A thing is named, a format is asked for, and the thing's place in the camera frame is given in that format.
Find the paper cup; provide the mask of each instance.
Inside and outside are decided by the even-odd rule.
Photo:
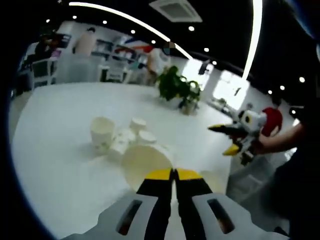
[[[127,183],[138,191],[149,173],[171,169],[173,157],[158,145],[135,145],[125,152],[121,167]]]
[[[120,129],[113,137],[108,157],[115,161],[121,161],[127,148],[136,142],[136,135],[126,128]]]
[[[136,134],[138,135],[140,130],[145,130],[147,127],[147,123],[145,120],[141,119],[141,118],[137,118],[134,117],[131,119],[130,122],[130,129]]]
[[[156,137],[149,131],[140,130],[137,135],[137,143],[138,144],[155,144],[157,141]]]
[[[90,126],[92,144],[99,154],[105,154],[112,144],[115,123],[99,116],[92,120]]]

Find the potted plant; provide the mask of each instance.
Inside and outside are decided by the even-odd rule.
[[[160,97],[166,101],[178,99],[176,106],[185,114],[190,114],[197,107],[201,90],[196,81],[187,81],[186,77],[177,73],[178,68],[172,66],[158,77]]]
[[[227,105],[227,101],[226,101],[224,98],[218,99],[217,102],[218,102],[219,104],[221,104],[222,106]]]

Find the person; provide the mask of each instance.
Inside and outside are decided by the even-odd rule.
[[[317,122],[319,106],[319,99],[316,99],[303,109],[298,125],[277,136],[261,134],[253,144],[257,154],[283,152],[297,147],[291,159],[277,168],[265,186],[267,195],[264,199],[270,211],[289,220],[289,235],[292,239],[308,239],[307,234],[312,235],[316,230],[316,222],[319,222],[316,214],[319,201],[317,195],[313,195],[320,186],[317,167],[317,149],[320,147]]]
[[[59,39],[55,32],[52,32],[52,40],[49,44],[49,50],[53,53],[59,46]]]
[[[88,28],[86,32],[84,32],[82,36],[74,43],[72,48],[73,53],[90,56],[97,42],[95,32],[96,29],[94,27]]]
[[[42,35],[40,37],[40,41],[38,42],[38,44],[35,46],[35,49],[34,49],[36,61],[50,57],[51,52],[49,52],[49,49],[50,49],[49,45],[50,45],[50,42],[48,40],[48,36]]]
[[[167,42],[163,48],[154,48],[148,55],[147,85],[154,85],[157,77],[168,70],[171,65],[170,49],[175,48],[173,42]]]

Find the white table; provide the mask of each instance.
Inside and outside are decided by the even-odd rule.
[[[70,83],[36,88],[21,113],[12,142],[14,167],[29,204],[57,238],[84,233],[98,215],[130,190],[119,165],[95,158],[90,123],[106,116],[129,126],[146,120],[158,141],[175,149],[175,167],[214,171],[227,186],[231,144],[207,130],[231,120],[200,103],[186,116],[159,103],[152,87]]]

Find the led strip light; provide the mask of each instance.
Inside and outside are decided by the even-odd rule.
[[[261,30],[261,22],[262,22],[262,0],[252,0],[253,1],[253,24],[252,24],[252,35],[250,48],[248,52],[248,57],[246,59],[242,80],[247,80],[252,62],[254,61],[259,35]]]
[[[112,9],[110,7],[106,7],[106,6],[101,6],[98,4],[93,4],[93,3],[87,3],[87,2],[78,2],[78,1],[72,1],[69,3],[69,6],[80,6],[80,7],[88,7],[88,8],[94,8],[94,9],[100,9],[109,13],[113,13],[116,15],[119,15],[123,18],[126,18],[136,24],[139,24],[140,26],[148,29],[149,31],[153,32],[154,34],[158,35],[160,38],[162,38],[163,40],[169,42],[170,38],[168,38],[166,35],[164,35],[163,33],[159,32],[158,30],[156,30],[155,28],[153,28],[152,26],[144,23],[143,21],[140,21],[139,19],[130,16],[122,11],[118,11],[115,9]],[[193,57],[188,54],[185,50],[183,50],[178,44],[175,43],[175,48],[180,51],[184,56],[186,56],[188,59],[193,59]]]

